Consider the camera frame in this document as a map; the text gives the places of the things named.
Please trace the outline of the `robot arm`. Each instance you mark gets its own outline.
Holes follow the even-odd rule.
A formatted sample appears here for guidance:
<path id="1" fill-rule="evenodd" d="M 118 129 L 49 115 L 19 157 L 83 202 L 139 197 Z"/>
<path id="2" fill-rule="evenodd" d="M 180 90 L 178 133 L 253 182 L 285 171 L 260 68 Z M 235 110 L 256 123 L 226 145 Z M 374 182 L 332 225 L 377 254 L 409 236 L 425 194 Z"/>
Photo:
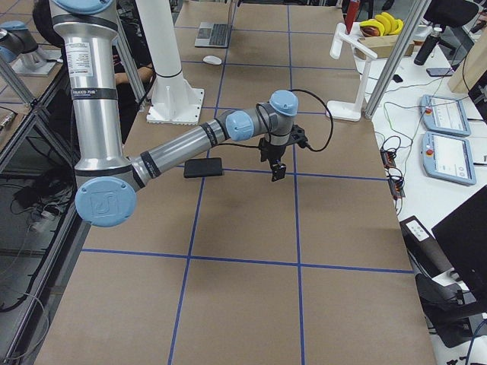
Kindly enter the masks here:
<path id="1" fill-rule="evenodd" d="M 89 224 L 113 227 L 135 210 L 137 191 L 151 179 L 227 140 L 261 136 L 273 179 L 285 175 L 281 158 L 290 143 L 298 98 L 274 92 L 254 108 L 200 122 L 203 90 L 184 79 L 173 19 L 165 1 L 137 4 L 158 73 L 151 114 L 156 121 L 187 123 L 190 131 L 144 151 L 123 153 L 112 46 L 118 35 L 113 1 L 53 1 L 54 30 L 64 39 L 81 158 L 75 166 L 75 205 Z"/>

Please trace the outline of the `second grey robot arm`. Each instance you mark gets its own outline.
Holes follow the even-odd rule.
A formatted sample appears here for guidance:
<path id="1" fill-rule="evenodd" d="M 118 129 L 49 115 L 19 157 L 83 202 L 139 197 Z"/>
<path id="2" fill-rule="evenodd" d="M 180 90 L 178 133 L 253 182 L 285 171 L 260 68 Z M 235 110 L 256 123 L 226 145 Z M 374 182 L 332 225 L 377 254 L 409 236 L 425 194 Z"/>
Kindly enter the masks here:
<path id="1" fill-rule="evenodd" d="M 42 49 L 22 21 L 1 24 L 1 58 L 25 76 L 47 76 L 62 63 L 61 52 Z"/>

